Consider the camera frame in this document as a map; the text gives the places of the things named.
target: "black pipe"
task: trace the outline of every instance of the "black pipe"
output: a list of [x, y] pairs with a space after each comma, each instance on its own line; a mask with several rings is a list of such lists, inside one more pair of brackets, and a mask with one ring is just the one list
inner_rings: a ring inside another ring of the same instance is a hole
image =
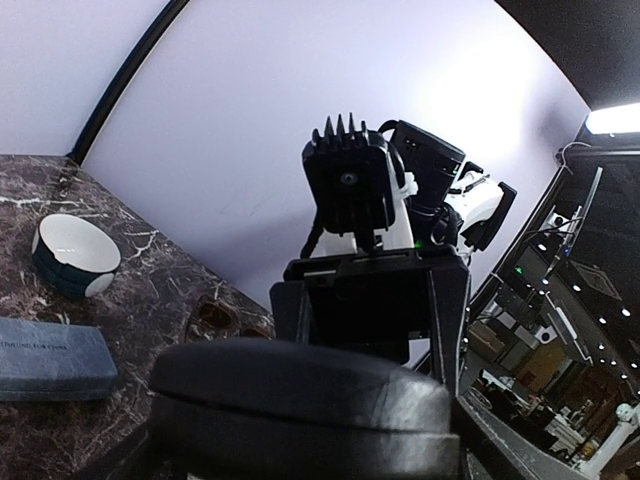
[[189, 0], [169, 0], [144, 35], [138, 40], [136, 46], [133, 47], [133, 50], [131, 50], [131, 53], [129, 53], [129, 56], [113, 77], [96, 108], [91, 113], [89, 120], [87, 120], [80, 136], [76, 140], [76, 144], [73, 146], [73, 150], [67, 154], [67, 157], [78, 165], [82, 165], [82, 162], [84, 162], [102, 126], [107, 121], [109, 114], [118, 103], [140, 65], [142, 65], [153, 47], [158, 43], [158, 40], [160, 40], [169, 25], [173, 23], [187, 3], [189, 3]]

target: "white plastic part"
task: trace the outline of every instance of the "white plastic part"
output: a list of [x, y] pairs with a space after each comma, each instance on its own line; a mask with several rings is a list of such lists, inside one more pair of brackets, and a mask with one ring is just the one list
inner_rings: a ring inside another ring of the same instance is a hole
[[549, 212], [549, 215], [547, 215], [547, 218], [545, 219], [544, 223], [540, 227], [540, 230], [546, 230], [547, 228], [557, 228], [559, 232], [568, 233], [572, 224], [568, 223], [569, 219], [567, 217], [558, 215], [555, 212], [555, 209], [556, 207], [554, 205], [553, 209], [551, 210], [551, 212]]
[[[462, 219], [463, 223], [459, 234], [478, 222], [489, 220], [502, 200], [504, 193], [498, 184], [491, 178], [473, 171], [467, 172], [464, 177], [454, 182], [451, 185], [451, 190], [457, 189], [464, 192], [465, 188], [482, 180], [483, 177], [484, 180], [469, 192], [450, 193], [445, 198], [445, 202], [451, 205]], [[473, 253], [473, 250], [467, 247], [464, 242], [465, 238], [458, 235], [458, 254], [468, 257]]]
[[391, 193], [393, 194], [393, 207], [396, 211], [396, 221], [388, 230], [376, 230], [376, 235], [382, 238], [383, 250], [398, 250], [401, 248], [413, 248], [414, 239], [411, 224], [409, 223], [409, 212], [404, 204], [404, 199], [410, 195], [418, 193], [418, 183], [411, 172], [405, 172], [405, 185], [402, 189], [398, 187], [395, 175], [391, 175]]
[[540, 326], [536, 333], [533, 335], [536, 339], [543, 345], [550, 343], [552, 340], [558, 337], [558, 333], [551, 326], [543, 327]]

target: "black ceiling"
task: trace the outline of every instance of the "black ceiling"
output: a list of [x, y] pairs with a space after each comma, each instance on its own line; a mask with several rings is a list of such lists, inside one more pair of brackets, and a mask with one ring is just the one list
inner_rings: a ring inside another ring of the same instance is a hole
[[[557, 211], [571, 215], [584, 204], [595, 170], [604, 167], [602, 180], [584, 228], [578, 236], [566, 269], [559, 272], [571, 283], [582, 285], [577, 296], [591, 314], [592, 321], [607, 319], [598, 325], [603, 336], [613, 343], [625, 363], [640, 366], [640, 155], [626, 157], [583, 158], [569, 162], [574, 175], [561, 190]], [[585, 285], [572, 264], [597, 268], [606, 273], [619, 299], [603, 295]], [[630, 317], [621, 314], [625, 307]]]
[[640, 1], [496, 0], [592, 110], [640, 101]]

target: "white robot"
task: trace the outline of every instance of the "white robot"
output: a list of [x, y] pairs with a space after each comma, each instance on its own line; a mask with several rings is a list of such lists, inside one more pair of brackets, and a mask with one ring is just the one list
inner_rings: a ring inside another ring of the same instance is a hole
[[613, 458], [629, 436], [638, 429], [640, 424], [640, 404], [632, 407], [623, 403], [616, 409], [618, 425], [611, 432], [611, 435], [600, 446], [596, 453], [589, 460], [580, 461], [576, 469], [585, 477], [597, 480], [600, 472]]
[[[376, 234], [380, 237], [383, 250], [412, 248], [415, 246], [416, 241], [405, 199], [416, 195], [420, 187], [412, 172], [405, 172], [405, 186], [403, 188], [398, 186], [396, 179], [392, 175], [393, 169], [391, 165], [389, 165], [389, 172], [396, 221], [388, 230], [380, 229], [376, 231]], [[488, 175], [472, 170], [465, 172], [462, 178], [453, 182], [449, 192], [445, 197], [445, 203], [459, 216], [458, 235], [455, 244], [456, 251], [458, 255], [468, 261], [472, 253], [478, 248], [468, 242], [465, 233], [470, 231], [472, 227], [482, 225], [491, 220], [499, 206], [504, 203], [503, 199], [506, 195], [503, 187]], [[441, 243], [437, 238], [431, 237], [430, 240], [433, 244]], [[352, 233], [340, 236], [325, 231], [320, 238], [318, 246], [320, 256], [343, 255], [358, 251]]]

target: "small dark object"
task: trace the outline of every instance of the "small dark object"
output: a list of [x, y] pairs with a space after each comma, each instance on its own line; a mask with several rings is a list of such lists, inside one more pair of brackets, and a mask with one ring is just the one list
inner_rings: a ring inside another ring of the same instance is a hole
[[227, 328], [233, 322], [233, 315], [224, 307], [215, 303], [205, 303], [198, 310], [202, 323], [214, 328]]
[[262, 331], [257, 328], [245, 328], [240, 332], [241, 337], [250, 337], [250, 338], [271, 338], [271, 335], [268, 332]]
[[418, 185], [425, 187], [420, 188], [418, 194], [411, 199], [411, 208], [423, 215], [434, 215], [442, 206], [465, 154], [435, 135], [403, 120], [398, 121], [393, 128], [391, 144], [402, 157], [405, 169], [413, 172]]

